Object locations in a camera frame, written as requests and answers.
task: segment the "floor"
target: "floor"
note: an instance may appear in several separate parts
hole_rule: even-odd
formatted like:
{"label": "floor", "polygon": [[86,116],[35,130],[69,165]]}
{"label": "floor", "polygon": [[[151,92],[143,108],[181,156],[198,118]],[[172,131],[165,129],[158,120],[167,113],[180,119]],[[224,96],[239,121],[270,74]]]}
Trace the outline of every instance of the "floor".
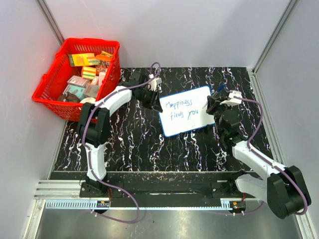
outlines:
{"label": "floor", "polygon": [[[253,209],[257,202],[250,203]],[[142,211],[137,224],[94,217],[89,210],[45,209],[37,239],[301,239],[291,216],[276,218],[267,206],[246,216],[216,211]],[[108,216],[132,220],[135,211],[108,211]]]}
{"label": "floor", "polygon": [[[122,80],[129,79],[134,70],[140,68],[123,68]],[[224,83],[224,95],[229,90],[239,90],[243,97],[254,99],[246,68],[162,68],[160,76],[163,81],[161,96],[204,85],[209,85],[214,91]],[[244,137],[252,134],[259,116],[256,105],[240,105],[240,128]],[[135,100],[114,113],[110,124],[111,136],[105,146],[105,164],[108,171],[249,170],[219,147],[218,135],[214,131],[206,134],[199,129],[186,133],[183,137],[164,137],[158,113],[144,109],[142,104]],[[76,127],[76,122],[67,123],[54,172],[87,170],[85,151],[76,133]],[[257,133],[253,144],[264,154],[272,156],[263,127]]]}

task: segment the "gray floor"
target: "gray floor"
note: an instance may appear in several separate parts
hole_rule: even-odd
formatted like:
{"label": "gray floor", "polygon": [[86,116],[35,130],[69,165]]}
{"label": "gray floor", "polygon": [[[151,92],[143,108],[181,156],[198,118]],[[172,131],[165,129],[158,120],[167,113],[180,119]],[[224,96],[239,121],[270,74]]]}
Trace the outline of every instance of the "gray floor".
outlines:
{"label": "gray floor", "polygon": [[[108,211],[106,214],[131,220],[136,212]],[[88,211],[45,209],[36,238],[301,239],[302,236],[295,216],[278,219],[266,205],[257,213],[236,217],[208,211],[142,211],[141,221],[132,225],[94,217]]]}

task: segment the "plastic container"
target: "plastic container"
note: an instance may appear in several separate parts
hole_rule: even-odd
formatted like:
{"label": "plastic container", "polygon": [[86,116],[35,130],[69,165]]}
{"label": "plastic container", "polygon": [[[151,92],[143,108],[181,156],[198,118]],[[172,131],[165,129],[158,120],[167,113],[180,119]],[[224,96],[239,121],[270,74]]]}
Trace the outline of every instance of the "plastic container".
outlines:
{"label": "plastic container", "polygon": [[35,102],[44,104],[64,120],[79,121],[83,104],[56,101],[67,86],[67,81],[70,77],[81,75],[82,67],[71,67],[68,55],[89,52],[98,55],[102,50],[113,54],[112,61],[96,98],[96,101],[98,101],[111,93],[119,83],[121,76],[119,48],[120,44],[117,41],[90,38],[66,39],[60,50],[55,54],[55,60],[50,69],[42,76],[32,99]]}

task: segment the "marble tabletop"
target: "marble tabletop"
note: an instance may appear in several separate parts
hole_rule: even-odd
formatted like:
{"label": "marble tabletop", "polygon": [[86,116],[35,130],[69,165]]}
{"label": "marble tabletop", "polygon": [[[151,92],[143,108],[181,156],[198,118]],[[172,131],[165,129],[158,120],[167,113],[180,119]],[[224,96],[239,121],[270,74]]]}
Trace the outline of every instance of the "marble tabletop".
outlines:
{"label": "marble tabletop", "polygon": [[[134,70],[122,68],[122,80],[128,80]],[[209,85],[216,90],[222,83],[229,90],[242,92],[243,97],[254,99],[254,92],[246,68],[199,67],[162,68],[161,96],[170,95],[199,86]],[[258,107],[253,103],[239,106],[243,136],[255,130],[260,119]],[[54,171],[86,171],[87,160],[81,139],[76,133],[77,122],[67,123]],[[253,145],[272,157],[263,127],[252,141]],[[159,115],[145,109],[142,103],[131,100],[110,118],[110,137],[104,150],[107,171],[238,171],[249,170],[246,165],[227,155],[219,143],[215,128],[207,134],[203,129],[166,138]]]}

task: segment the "wall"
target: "wall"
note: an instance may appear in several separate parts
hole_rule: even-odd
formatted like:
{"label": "wall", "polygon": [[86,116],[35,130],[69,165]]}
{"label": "wall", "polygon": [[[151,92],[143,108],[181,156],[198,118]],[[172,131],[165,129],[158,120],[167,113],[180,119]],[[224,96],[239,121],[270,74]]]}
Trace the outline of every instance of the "wall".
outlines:
{"label": "wall", "polygon": [[121,44],[122,67],[253,67],[289,0],[46,0],[66,37]]}
{"label": "wall", "polygon": [[34,0],[1,1],[0,32],[0,231],[15,239],[64,125],[31,100],[59,45]]}
{"label": "wall", "polygon": [[258,79],[288,166],[304,175],[319,233],[319,1],[298,3],[258,71]]}

